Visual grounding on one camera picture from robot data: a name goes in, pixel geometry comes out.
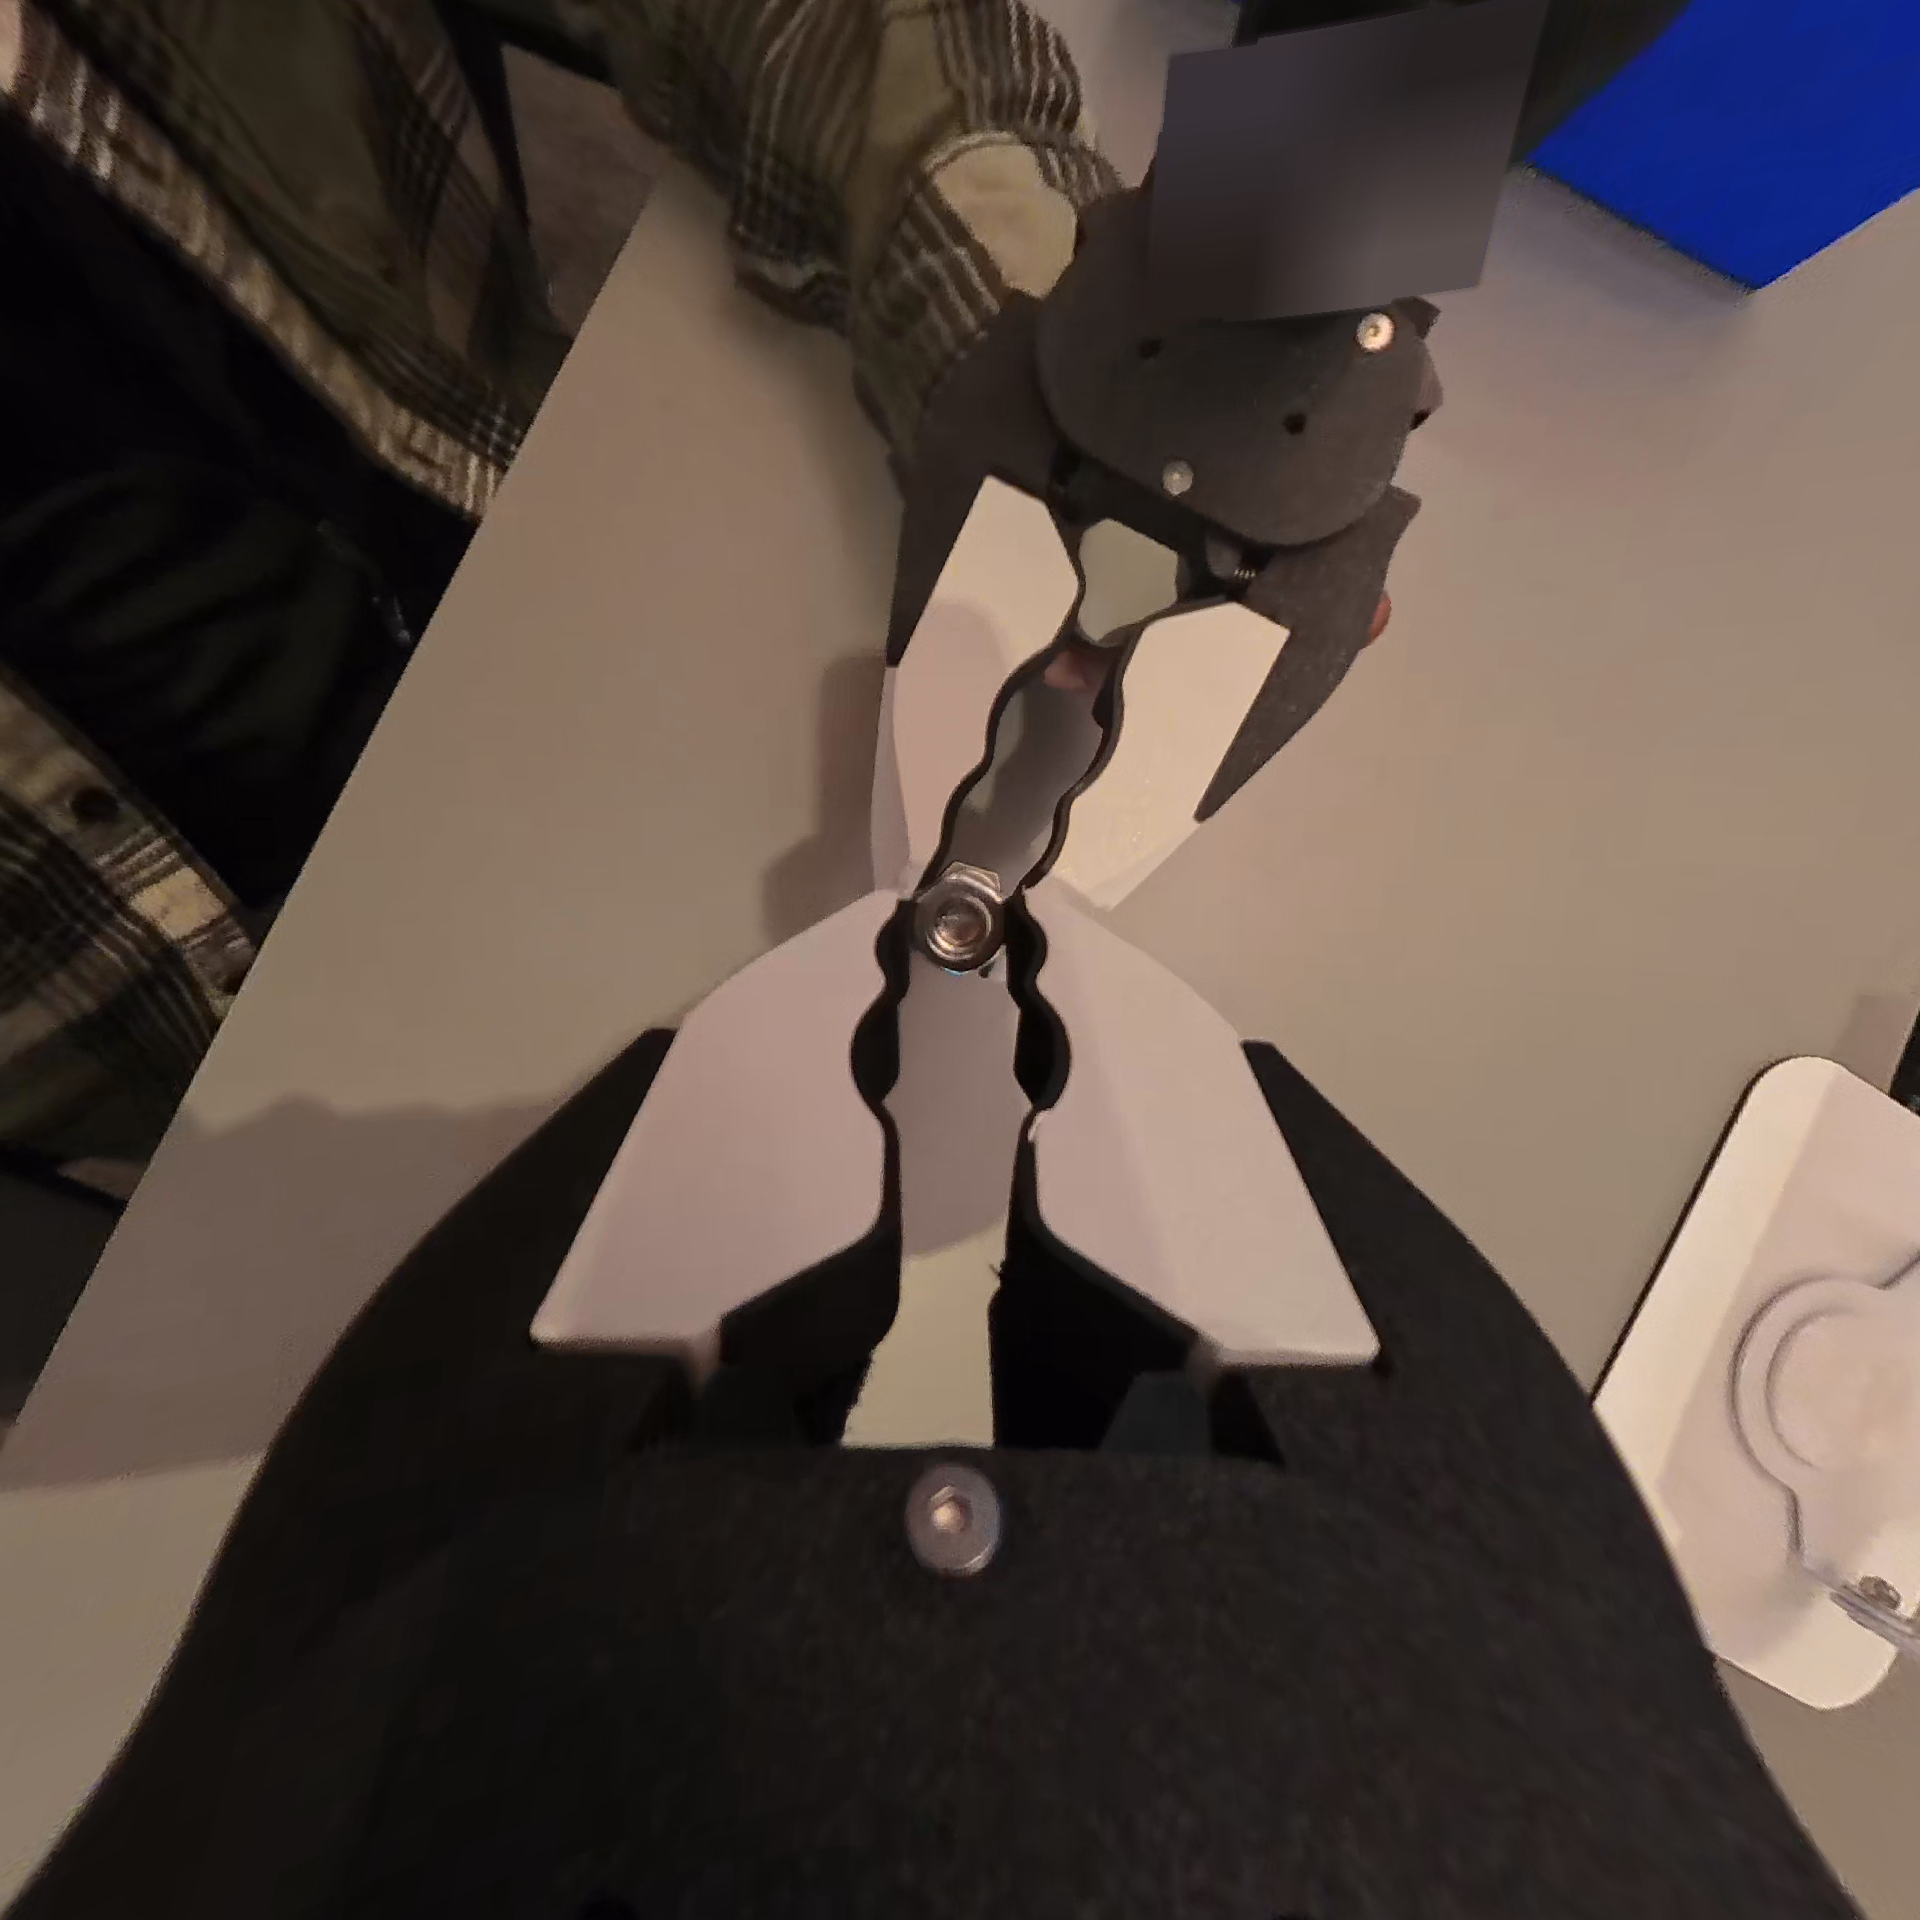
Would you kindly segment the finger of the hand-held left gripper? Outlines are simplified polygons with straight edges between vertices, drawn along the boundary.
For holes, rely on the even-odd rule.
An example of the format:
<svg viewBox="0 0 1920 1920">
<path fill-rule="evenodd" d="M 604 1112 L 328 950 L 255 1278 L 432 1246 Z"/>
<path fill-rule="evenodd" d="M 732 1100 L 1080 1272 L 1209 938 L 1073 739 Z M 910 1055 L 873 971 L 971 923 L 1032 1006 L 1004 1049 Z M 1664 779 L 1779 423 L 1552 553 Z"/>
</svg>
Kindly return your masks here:
<svg viewBox="0 0 1920 1920">
<path fill-rule="evenodd" d="M 950 860 L 1001 883 L 1030 874 L 1072 775 L 1065 713 L 1016 710 L 1080 598 L 1049 508 L 999 478 L 980 482 L 957 539 L 886 673 L 873 775 L 873 875 L 911 896 Z"/>
<path fill-rule="evenodd" d="M 1110 911 L 1182 851 L 1287 644 L 1288 626 L 1239 602 L 1150 617 L 1120 650 L 1095 756 L 1053 809 L 1027 883 Z"/>
</svg>

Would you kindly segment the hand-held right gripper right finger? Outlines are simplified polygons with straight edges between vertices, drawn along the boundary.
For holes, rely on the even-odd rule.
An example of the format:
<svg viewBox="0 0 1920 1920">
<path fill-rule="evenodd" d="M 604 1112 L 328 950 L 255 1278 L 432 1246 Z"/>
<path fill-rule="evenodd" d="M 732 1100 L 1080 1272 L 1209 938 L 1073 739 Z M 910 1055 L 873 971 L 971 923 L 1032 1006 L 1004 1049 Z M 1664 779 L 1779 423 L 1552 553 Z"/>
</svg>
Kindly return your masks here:
<svg viewBox="0 0 1920 1920">
<path fill-rule="evenodd" d="M 1237 1028 L 1079 905 L 1032 905 L 1049 1048 L 1038 1223 L 1215 1368 L 1366 1366 L 1379 1335 Z"/>
</svg>

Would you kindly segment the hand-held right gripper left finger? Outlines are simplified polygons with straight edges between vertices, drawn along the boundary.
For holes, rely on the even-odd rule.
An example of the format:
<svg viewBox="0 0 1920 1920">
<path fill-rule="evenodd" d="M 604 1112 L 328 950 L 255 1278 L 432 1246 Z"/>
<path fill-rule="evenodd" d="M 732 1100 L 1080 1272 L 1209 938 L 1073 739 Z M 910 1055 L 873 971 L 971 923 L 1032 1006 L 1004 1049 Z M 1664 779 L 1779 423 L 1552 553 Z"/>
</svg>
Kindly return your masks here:
<svg viewBox="0 0 1920 1920">
<path fill-rule="evenodd" d="M 537 1345 L 781 1382 L 873 1356 L 897 1310 L 897 1152 L 891 1067 L 863 1090 L 857 1034 L 879 1015 L 896 1046 L 897 905 L 852 900 L 684 1018 L 535 1310 Z"/>
</svg>

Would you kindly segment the silver hex bolt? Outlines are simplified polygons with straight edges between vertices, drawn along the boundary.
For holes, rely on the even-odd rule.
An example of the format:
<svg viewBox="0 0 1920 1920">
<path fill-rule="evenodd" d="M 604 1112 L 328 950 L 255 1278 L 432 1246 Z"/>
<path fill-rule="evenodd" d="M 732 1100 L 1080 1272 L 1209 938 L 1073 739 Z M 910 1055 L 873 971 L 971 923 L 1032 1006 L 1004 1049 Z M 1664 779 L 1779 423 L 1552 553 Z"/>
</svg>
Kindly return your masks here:
<svg viewBox="0 0 1920 1920">
<path fill-rule="evenodd" d="M 911 947 L 932 969 L 965 979 L 988 971 L 1005 945 L 1008 895 L 995 868 L 953 860 L 911 905 Z"/>
</svg>

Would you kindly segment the white tablet stand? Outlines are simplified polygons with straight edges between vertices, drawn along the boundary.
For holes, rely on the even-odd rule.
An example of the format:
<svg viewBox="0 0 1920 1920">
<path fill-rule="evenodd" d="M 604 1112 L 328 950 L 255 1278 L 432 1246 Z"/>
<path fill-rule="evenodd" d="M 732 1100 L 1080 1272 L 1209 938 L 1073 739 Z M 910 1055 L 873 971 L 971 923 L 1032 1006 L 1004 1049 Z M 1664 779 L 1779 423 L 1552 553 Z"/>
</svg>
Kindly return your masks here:
<svg viewBox="0 0 1920 1920">
<path fill-rule="evenodd" d="M 1592 1403 L 1715 1655 L 1820 1713 L 1912 1662 L 1915 1113 L 1821 1059 L 1766 1067 Z"/>
</svg>

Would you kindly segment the blue divided plastic bin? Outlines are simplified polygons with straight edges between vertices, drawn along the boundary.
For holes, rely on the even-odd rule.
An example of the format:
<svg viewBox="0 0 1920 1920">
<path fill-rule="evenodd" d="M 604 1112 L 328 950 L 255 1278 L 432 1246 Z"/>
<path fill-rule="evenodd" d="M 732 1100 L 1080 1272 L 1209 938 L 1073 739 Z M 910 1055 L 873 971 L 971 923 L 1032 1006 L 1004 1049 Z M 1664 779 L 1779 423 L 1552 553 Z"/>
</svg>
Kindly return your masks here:
<svg viewBox="0 0 1920 1920">
<path fill-rule="evenodd" d="M 1747 290 L 1917 187 L 1915 3 L 1694 3 L 1526 164 Z"/>
</svg>

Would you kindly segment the person's black trousers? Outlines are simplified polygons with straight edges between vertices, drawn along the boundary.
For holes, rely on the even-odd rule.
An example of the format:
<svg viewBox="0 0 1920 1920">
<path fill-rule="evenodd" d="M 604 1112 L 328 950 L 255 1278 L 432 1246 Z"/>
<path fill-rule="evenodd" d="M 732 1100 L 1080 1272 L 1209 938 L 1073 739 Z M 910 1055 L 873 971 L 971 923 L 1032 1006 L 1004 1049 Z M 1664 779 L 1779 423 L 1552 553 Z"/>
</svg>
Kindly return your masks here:
<svg viewBox="0 0 1920 1920">
<path fill-rule="evenodd" d="M 5 667 L 262 930 L 473 526 L 12 123 L 3 242 Z"/>
</svg>

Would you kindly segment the person's plaid shirt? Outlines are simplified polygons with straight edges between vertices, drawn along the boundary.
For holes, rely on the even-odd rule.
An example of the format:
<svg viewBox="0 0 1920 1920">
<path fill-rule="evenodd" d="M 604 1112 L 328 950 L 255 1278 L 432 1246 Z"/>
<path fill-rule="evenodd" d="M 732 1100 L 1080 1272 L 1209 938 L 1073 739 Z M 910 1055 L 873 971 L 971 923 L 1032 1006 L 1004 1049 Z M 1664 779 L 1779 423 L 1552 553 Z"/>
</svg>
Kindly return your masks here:
<svg viewBox="0 0 1920 1920">
<path fill-rule="evenodd" d="M 564 342 L 432 4 L 5 4 L 5 123 L 476 532 Z M 9 667 L 3 919 L 5 1154 L 143 1162 L 268 928 Z"/>
</svg>

